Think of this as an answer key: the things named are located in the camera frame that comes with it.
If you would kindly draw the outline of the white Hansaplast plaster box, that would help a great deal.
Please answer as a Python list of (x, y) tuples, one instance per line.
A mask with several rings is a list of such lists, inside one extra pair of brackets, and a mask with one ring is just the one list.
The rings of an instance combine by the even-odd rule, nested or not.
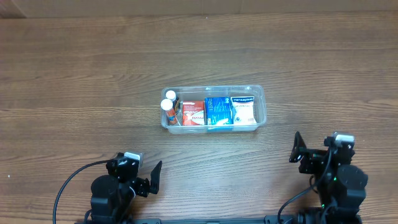
[(254, 117), (253, 96), (231, 97), (231, 109), (234, 125), (250, 125), (257, 123)]

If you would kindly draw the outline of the orange tube white cap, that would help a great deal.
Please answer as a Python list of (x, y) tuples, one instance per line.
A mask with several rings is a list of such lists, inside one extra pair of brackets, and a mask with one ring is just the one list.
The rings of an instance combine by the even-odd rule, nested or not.
[(167, 119), (170, 124), (175, 125), (178, 123), (172, 100), (167, 98), (163, 99), (160, 103), (160, 107), (165, 111), (165, 114), (167, 115)]

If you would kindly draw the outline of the red medicine box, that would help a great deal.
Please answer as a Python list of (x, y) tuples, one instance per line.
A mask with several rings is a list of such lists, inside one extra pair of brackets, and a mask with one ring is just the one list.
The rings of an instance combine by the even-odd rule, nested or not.
[(182, 112), (184, 126), (203, 126), (205, 124), (203, 101), (184, 101)]

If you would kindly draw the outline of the clear plastic container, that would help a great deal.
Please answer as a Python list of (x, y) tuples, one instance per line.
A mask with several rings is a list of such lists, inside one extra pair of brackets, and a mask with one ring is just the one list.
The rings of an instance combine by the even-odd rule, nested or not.
[[(255, 131), (258, 127), (264, 125), (267, 120), (266, 99), (264, 89), (260, 85), (225, 85), (225, 86), (178, 86), (168, 87), (162, 91), (162, 100), (166, 99), (166, 92), (173, 90), (180, 98), (180, 111), (177, 115), (178, 123), (172, 125), (167, 119), (163, 109), (160, 109), (160, 123), (172, 134), (190, 134), (190, 133), (219, 133), (219, 132), (245, 132)], [(203, 101), (205, 98), (214, 97), (235, 97), (235, 96), (253, 96), (254, 97), (254, 117), (256, 124), (250, 125), (223, 125), (210, 126), (206, 124), (205, 103), (204, 114), (205, 124), (203, 126), (184, 126), (183, 125), (183, 102), (184, 101)]]

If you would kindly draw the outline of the dark bottle white cap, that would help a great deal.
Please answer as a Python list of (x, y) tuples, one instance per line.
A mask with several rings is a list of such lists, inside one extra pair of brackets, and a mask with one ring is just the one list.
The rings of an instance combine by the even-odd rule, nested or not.
[(180, 111), (180, 98), (177, 96), (176, 92), (169, 90), (165, 94), (166, 98), (171, 100), (174, 106), (174, 111), (176, 114)]

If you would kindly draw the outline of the blue VapoDrops lozenge box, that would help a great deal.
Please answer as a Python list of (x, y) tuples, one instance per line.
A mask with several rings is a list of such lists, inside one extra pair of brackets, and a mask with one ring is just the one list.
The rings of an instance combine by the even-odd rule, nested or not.
[(229, 97), (205, 98), (204, 103), (207, 125), (223, 126), (233, 124)]

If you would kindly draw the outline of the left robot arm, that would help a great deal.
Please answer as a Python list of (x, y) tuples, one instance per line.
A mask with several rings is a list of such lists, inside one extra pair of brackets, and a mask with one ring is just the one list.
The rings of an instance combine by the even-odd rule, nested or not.
[(124, 152), (106, 162), (107, 175), (96, 178), (91, 184), (91, 209), (83, 223), (132, 223), (129, 209), (136, 197), (157, 194), (160, 189), (159, 161), (150, 173), (150, 179), (138, 177), (143, 154)]

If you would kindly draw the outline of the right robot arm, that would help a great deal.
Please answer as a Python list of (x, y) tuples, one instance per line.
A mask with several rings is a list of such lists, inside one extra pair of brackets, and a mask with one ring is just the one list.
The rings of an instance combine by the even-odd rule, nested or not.
[(324, 139), (326, 150), (310, 149), (301, 134), (295, 133), (289, 162), (299, 162), (298, 171), (310, 174), (310, 186), (289, 199), (291, 203), (310, 191), (319, 196), (321, 206), (306, 208), (291, 223), (361, 223), (359, 207), (366, 198), (368, 175), (352, 165), (354, 136), (335, 132)]

